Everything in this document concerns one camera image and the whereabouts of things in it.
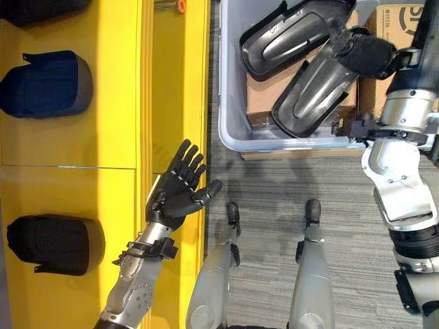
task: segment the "yellow shelf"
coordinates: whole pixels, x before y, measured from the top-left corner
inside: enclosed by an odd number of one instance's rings
[[[3,240],[16,218],[54,213],[99,220],[106,252],[85,276],[34,273],[5,248],[14,328],[92,328],[117,280],[117,259],[134,231],[132,169],[1,168]]]
[[[90,66],[95,87],[77,116],[1,113],[3,164],[135,168],[138,2],[91,1],[81,13],[25,29],[1,22],[0,78],[26,63],[22,53],[72,50]]]
[[[78,278],[34,274],[5,247],[14,328],[91,328],[116,281],[111,261],[145,225],[153,173],[184,138],[206,153],[209,10],[209,0],[187,1],[185,14],[154,13],[148,0],[93,0],[82,12],[25,29],[1,22],[0,79],[24,64],[23,52],[70,49],[87,61],[95,85],[78,116],[0,113],[3,241],[17,217],[48,212],[99,220],[106,235],[103,262]],[[185,328],[203,260],[203,219],[203,212],[188,216],[173,235],[178,256],[165,263],[142,328]]]

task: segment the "cardboard box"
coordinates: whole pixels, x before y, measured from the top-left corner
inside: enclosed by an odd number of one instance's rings
[[[282,160],[297,158],[324,158],[328,156],[361,156],[364,149],[295,149],[289,151],[271,152],[241,152],[245,161]]]
[[[393,43],[397,49],[409,47],[418,26],[423,5],[379,5],[366,23],[366,27],[378,38]],[[372,113],[374,118],[381,116],[386,95],[392,83],[386,80],[361,78],[359,80],[359,111]]]
[[[358,24],[358,16],[359,13],[355,10],[346,25],[352,27]],[[247,116],[254,127],[268,125],[272,122],[270,116],[274,103],[287,88],[303,62],[305,60],[311,62],[319,51],[320,47],[314,49],[300,62],[291,65],[266,81],[258,82],[247,73]],[[350,112],[356,105],[357,82],[353,84],[349,96],[337,108],[337,117],[343,117],[345,112]]]

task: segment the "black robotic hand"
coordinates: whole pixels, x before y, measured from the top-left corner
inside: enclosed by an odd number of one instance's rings
[[[185,140],[171,161],[168,169],[153,186],[153,191],[146,206],[147,220],[177,230],[185,221],[185,217],[207,206],[222,188],[219,180],[214,180],[208,187],[198,191],[200,176],[206,166],[200,163],[203,155],[197,153],[198,147]]]

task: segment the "silver robotic arm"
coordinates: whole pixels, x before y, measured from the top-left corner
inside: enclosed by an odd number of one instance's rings
[[[375,199],[394,242],[395,271],[404,308],[439,326],[439,218],[419,175],[418,146],[425,143],[428,115],[438,97],[439,13],[427,0],[414,42],[389,87],[379,129],[361,165],[375,184]]]
[[[188,214],[207,206],[220,191],[222,183],[214,180],[195,191],[206,170],[203,156],[185,140],[166,173],[160,175],[148,196],[148,224],[136,241],[129,242],[114,264],[121,267],[116,285],[108,295],[95,329],[135,329],[149,311],[162,262],[173,259],[178,251],[171,232],[177,230]]]

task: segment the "gray carpet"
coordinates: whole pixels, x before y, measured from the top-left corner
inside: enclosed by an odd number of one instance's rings
[[[303,209],[322,203],[322,227],[335,295],[337,328],[421,328],[406,313],[395,287],[392,242],[363,174],[360,157],[245,162],[217,133],[219,3],[211,7],[209,179],[224,183],[206,218],[206,252],[226,225],[229,201],[241,211],[241,266],[231,269],[228,322],[285,328],[302,239]],[[437,169],[425,159],[420,172],[438,199]]]

